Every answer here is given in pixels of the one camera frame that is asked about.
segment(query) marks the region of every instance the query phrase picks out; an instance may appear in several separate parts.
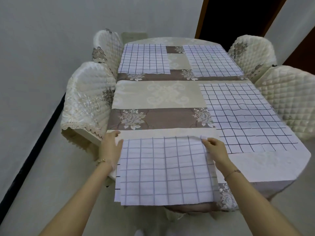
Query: gray wall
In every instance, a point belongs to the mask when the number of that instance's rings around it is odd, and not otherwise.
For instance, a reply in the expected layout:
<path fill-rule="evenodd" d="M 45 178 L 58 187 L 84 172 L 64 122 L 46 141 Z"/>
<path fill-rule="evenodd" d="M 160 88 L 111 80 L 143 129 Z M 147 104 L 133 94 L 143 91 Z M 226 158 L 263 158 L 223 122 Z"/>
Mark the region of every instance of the gray wall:
<path fill-rule="evenodd" d="M 265 38 L 274 46 L 278 65 L 315 26 L 315 0 L 286 0 Z"/>
<path fill-rule="evenodd" d="M 71 74 L 110 28 L 193 38 L 203 0 L 0 0 L 0 200 Z"/>

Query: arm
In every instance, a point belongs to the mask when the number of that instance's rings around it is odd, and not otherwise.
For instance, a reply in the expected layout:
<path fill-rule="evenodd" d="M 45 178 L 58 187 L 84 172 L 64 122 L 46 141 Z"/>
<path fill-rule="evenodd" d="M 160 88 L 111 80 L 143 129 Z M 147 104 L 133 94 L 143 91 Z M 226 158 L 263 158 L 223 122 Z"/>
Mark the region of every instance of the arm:
<path fill-rule="evenodd" d="M 231 162 L 223 142 L 215 139 L 203 139 L 215 166 L 226 178 L 226 182 L 242 212 L 246 223 L 254 236 L 297 236 L 301 235 L 294 226 L 273 207 L 243 176 L 234 172 L 237 167 Z"/>
<path fill-rule="evenodd" d="M 86 183 L 55 215 L 40 233 L 40 236 L 83 234 L 103 182 L 120 158 L 123 140 L 120 140 L 117 146 L 115 144 L 115 137 L 119 133 L 119 131 L 113 131 L 105 134 L 99 148 L 99 159 L 105 159 L 105 162 L 101 162 L 97 166 Z"/>

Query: black baseboard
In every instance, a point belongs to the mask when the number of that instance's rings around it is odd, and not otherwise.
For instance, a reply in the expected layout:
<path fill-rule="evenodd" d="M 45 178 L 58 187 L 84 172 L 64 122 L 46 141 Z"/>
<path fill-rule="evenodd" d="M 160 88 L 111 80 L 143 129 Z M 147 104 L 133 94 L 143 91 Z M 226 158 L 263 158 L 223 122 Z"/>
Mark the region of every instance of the black baseboard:
<path fill-rule="evenodd" d="M 62 110 L 63 105 L 65 103 L 65 95 L 62 97 L 58 107 L 54 111 L 53 115 L 51 116 L 50 120 L 48 121 L 46 127 L 44 128 L 43 132 L 41 133 L 39 139 L 35 143 L 32 151 L 30 152 L 28 158 L 26 159 L 25 163 L 23 164 L 21 170 L 15 177 L 13 183 L 11 184 L 9 190 L 5 194 L 3 200 L 0 203 L 0 225 L 5 218 L 7 212 L 9 211 L 16 195 L 18 194 L 23 182 L 25 181 L 27 174 L 31 170 L 36 158 L 38 157 L 42 147 L 44 146 L 51 130 L 55 126 Z"/>

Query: chair backrest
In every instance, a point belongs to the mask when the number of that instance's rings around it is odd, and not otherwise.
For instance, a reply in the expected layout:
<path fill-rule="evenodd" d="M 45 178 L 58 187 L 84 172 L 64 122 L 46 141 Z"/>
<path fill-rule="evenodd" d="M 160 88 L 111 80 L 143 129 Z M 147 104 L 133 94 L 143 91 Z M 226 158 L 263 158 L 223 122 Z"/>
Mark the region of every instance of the chair backrest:
<path fill-rule="evenodd" d="M 118 67 L 123 54 L 124 45 L 119 35 L 109 29 L 100 30 L 94 36 L 92 60 L 106 63 L 117 79 Z"/>
<path fill-rule="evenodd" d="M 269 40 L 259 36 L 242 35 L 238 37 L 228 54 L 245 75 L 256 71 L 262 65 L 277 64 L 273 45 Z"/>
<path fill-rule="evenodd" d="M 68 81 L 61 128 L 85 129 L 102 137 L 115 88 L 116 80 L 105 64 L 83 63 Z"/>
<path fill-rule="evenodd" d="M 299 139 L 315 136 L 315 75 L 277 66 L 270 68 L 255 86 Z"/>

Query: tile floor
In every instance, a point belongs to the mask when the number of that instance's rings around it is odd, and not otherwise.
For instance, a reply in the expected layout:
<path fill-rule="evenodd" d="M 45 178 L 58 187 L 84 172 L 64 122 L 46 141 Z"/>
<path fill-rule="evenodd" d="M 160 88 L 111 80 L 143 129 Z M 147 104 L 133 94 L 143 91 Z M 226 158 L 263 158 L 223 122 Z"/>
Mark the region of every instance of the tile floor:
<path fill-rule="evenodd" d="M 305 144 L 315 152 L 313 142 Z M 56 123 L 34 166 L 0 226 L 0 236 L 37 235 L 95 167 L 92 158 L 68 143 Z M 315 234 L 315 160 L 312 158 L 296 182 L 273 199 L 305 236 Z M 162 207 L 127 207 L 114 203 L 114 185 L 104 187 L 84 235 L 133 235 L 137 227 L 146 235 L 251 235 L 240 212 L 184 216 L 169 223 Z"/>

